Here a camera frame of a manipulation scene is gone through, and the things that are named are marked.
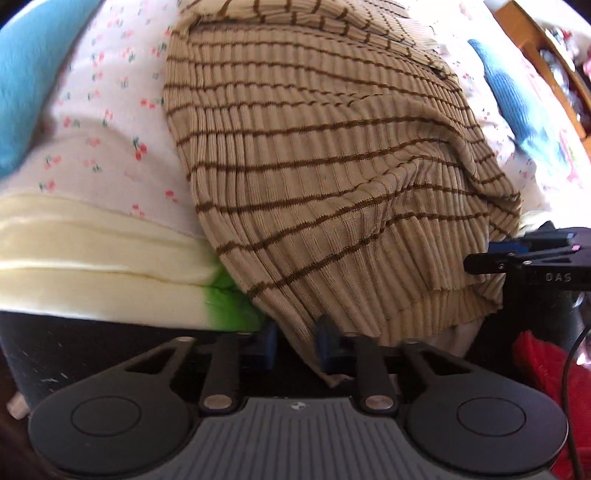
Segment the bright blue knit sweater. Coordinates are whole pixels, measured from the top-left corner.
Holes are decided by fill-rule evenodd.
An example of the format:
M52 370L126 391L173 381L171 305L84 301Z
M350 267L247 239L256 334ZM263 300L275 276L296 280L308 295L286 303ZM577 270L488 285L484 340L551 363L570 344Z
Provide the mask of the bright blue knit sweater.
M549 129L543 102L523 79L511 76L499 56L486 45L476 39L468 43L483 63L485 79L514 134L516 145L535 160L549 165L565 164L558 137Z

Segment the teal fuzzy sweater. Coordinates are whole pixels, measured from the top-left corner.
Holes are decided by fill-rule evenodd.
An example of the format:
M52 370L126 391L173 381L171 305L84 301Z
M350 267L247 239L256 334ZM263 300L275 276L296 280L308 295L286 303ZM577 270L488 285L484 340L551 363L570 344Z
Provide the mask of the teal fuzzy sweater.
M23 162L61 65L98 0L31 1L1 29L1 176Z

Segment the wooden side cabinet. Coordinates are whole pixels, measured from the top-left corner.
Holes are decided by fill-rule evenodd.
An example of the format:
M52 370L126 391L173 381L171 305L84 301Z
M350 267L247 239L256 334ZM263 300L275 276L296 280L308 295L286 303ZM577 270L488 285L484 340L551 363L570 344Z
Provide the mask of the wooden side cabinet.
M556 37L543 30L516 1L505 3L494 17L548 84L590 155L590 89L561 51Z

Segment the beige brown-striped ribbed sweater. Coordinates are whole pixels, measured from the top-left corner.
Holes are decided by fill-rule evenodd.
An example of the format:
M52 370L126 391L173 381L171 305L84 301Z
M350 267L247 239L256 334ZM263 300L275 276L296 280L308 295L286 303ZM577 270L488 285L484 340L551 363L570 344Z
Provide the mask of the beige brown-striped ribbed sweater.
M199 223L311 368L318 319L386 346L499 309L466 256L519 227L431 35L392 1L185 1L168 125Z

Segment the white cherry-print bed sheet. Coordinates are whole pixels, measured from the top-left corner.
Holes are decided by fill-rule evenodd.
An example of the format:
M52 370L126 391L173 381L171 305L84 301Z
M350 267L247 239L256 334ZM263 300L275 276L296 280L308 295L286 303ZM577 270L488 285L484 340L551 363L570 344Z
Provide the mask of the white cherry-print bed sheet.
M590 164L549 87L480 1L411 1L411 17L434 38L457 74L499 165L522 194L524 230L551 221L590 223ZM54 194L200 237L189 187L162 109L165 53L176 1L107 1L79 38L40 117L22 167L3 196ZM551 168L518 151L470 45L477 39L544 103L560 142Z

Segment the cream and green blanket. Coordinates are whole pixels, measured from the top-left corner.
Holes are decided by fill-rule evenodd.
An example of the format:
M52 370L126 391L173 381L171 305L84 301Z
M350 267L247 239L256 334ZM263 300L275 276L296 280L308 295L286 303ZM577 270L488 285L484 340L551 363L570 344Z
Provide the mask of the cream and green blanket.
M263 324L206 240L41 195L1 201L1 309L179 329Z

